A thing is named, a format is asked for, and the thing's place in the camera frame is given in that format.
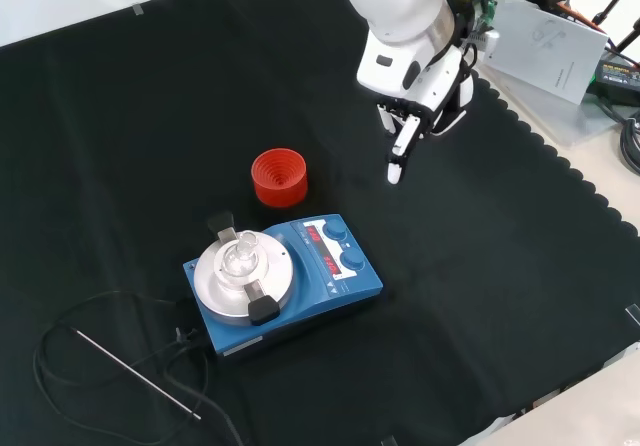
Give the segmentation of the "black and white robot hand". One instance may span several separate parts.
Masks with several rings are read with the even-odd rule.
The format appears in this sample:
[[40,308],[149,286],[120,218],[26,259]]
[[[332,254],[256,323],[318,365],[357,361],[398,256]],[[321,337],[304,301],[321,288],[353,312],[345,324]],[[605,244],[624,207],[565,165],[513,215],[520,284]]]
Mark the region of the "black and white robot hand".
[[445,134],[466,115],[477,57],[473,43],[435,53],[427,38],[392,45],[368,34],[357,81],[375,94],[382,127],[395,138],[387,156],[389,183],[402,179],[419,140]]

